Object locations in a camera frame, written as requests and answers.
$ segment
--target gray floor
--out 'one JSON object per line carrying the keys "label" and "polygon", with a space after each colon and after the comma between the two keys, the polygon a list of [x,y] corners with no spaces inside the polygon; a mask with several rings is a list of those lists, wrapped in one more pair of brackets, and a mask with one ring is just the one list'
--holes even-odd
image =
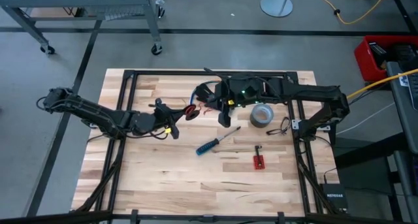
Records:
{"label": "gray floor", "polygon": [[[166,0],[161,28],[288,29],[329,31],[407,31],[393,1],[383,1],[363,22],[344,26],[320,0],[292,0],[294,11],[286,18],[271,18],[260,11],[259,0]],[[376,0],[331,0],[346,20],[360,16]],[[418,24],[417,0],[402,0]],[[39,27],[92,27],[92,22],[38,22]],[[0,26],[16,24],[0,11]],[[105,22],[103,27],[144,27],[142,21]],[[52,141],[59,115],[35,107],[49,88],[70,87],[89,39],[88,34],[45,34],[57,50],[46,57],[25,33],[0,33],[0,218],[21,216]],[[311,70],[321,85],[341,85],[351,93],[363,86],[353,51],[361,37],[291,37],[262,35],[162,35],[164,51],[150,53],[149,35],[100,34],[80,89],[97,101],[107,68],[190,68]],[[390,93],[379,92],[354,104],[344,130],[391,104]],[[400,132],[395,107],[341,135],[377,141]],[[76,118],[69,127],[54,167],[40,214],[67,212],[80,172],[89,129]],[[356,180],[357,187],[374,181]],[[383,195],[348,191],[353,215],[390,218]]]}

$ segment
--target silver tape roll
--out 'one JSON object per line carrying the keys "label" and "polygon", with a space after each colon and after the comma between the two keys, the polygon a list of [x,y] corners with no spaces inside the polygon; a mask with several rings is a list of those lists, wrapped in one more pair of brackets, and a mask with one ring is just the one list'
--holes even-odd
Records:
{"label": "silver tape roll", "polygon": [[250,122],[258,127],[266,127],[274,117],[273,109],[266,104],[258,104],[249,115]]}

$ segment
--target red toolbox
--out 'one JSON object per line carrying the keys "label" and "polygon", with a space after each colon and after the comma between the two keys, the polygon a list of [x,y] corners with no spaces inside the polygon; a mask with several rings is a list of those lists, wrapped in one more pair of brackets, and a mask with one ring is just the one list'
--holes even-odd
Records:
{"label": "red toolbox", "polygon": [[376,42],[384,49],[389,48],[396,43],[410,43],[418,46],[418,36],[379,36],[368,35],[357,46],[354,51],[355,59],[359,64],[363,80],[367,82],[376,82],[387,77],[386,70],[380,69],[374,61],[372,51],[368,45],[370,42]]}

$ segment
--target butcher block tabletop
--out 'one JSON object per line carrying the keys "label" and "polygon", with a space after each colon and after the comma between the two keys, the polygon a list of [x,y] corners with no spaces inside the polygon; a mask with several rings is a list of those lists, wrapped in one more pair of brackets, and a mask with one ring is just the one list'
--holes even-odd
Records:
{"label": "butcher block tabletop", "polygon": [[[107,70],[99,104],[116,108],[123,72],[124,69]],[[300,84],[316,84],[312,71],[298,71],[298,77]],[[189,104],[191,92],[197,85],[216,79],[215,76],[139,75],[132,110],[152,113],[153,108],[148,104],[154,103],[156,98],[161,98],[171,108],[183,108]],[[126,109],[130,86],[129,80],[122,109]],[[303,102],[303,105],[307,118],[321,108],[320,103]],[[137,209],[139,214],[150,215],[277,216],[277,212],[284,212],[287,217],[304,216],[291,131],[286,135],[266,135],[266,131],[277,129],[289,115],[287,106],[272,104],[274,119],[262,129],[249,122],[253,107],[233,110],[228,129],[217,122],[219,112],[204,113],[207,109],[202,107],[197,118],[186,121],[183,117],[178,121],[180,137],[177,140],[170,135],[166,140],[128,138],[114,213],[130,214],[132,209]],[[214,149],[201,156],[196,154],[199,146],[237,126],[241,126],[241,130],[222,140]],[[98,129],[93,129],[90,138],[100,134]],[[326,133],[317,133],[317,136],[329,139]],[[81,206],[99,184],[108,141],[101,137],[88,143],[72,208]],[[265,160],[264,170],[254,169],[255,145],[263,147],[260,153]],[[319,139],[311,145],[318,182],[322,182],[324,172],[335,168],[332,149]],[[328,172],[327,180],[339,183],[337,171]],[[314,212],[313,191],[306,183]],[[109,200],[110,184],[104,193],[104,208]]]}

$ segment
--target blue screwdriver handle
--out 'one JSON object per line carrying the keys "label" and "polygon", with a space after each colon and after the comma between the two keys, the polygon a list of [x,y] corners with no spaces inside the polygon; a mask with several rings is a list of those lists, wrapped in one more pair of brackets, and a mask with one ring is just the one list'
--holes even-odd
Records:
{"label": "blue screwdriver handle", "polygon": [[208,150],[212,149],[214,146],[219,144],[219,140],[217,138],[215,138],[215,140],[206,143],[205,145],[201,146],[200,148],[198,148],[196,150],[196,154],[197,155],[201,155],[205,152],[207,152]]}

